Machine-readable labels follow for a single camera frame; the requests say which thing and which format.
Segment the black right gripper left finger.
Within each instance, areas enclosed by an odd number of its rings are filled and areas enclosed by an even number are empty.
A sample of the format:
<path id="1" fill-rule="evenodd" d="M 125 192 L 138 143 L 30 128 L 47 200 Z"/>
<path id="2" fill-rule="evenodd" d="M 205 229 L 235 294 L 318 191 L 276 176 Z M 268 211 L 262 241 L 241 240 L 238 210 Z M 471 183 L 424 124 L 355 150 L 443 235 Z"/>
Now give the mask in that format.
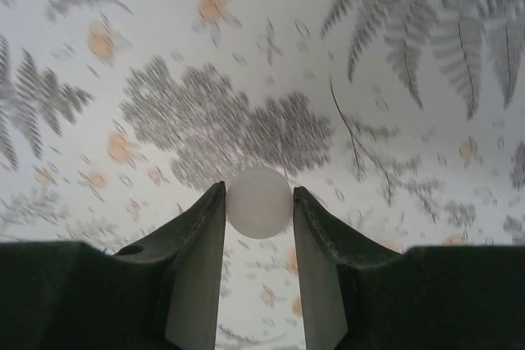
<path id="1" fill-rule="evenodd" d="M 82 241 L 1 246 L 4 349 L 212 349 L 226 187 L 115 254 Z"/>

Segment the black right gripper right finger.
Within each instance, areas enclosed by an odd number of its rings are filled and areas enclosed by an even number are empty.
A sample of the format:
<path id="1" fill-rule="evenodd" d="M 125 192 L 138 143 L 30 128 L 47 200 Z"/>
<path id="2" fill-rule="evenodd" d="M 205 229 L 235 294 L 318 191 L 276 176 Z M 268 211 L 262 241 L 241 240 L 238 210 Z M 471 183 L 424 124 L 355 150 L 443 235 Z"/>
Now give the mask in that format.
<path id="1" fill-rule="evenodd" d="M 294 190 L 294 240 L 309 349 L 521 349 L 521 246 L 398 253 Z"/>

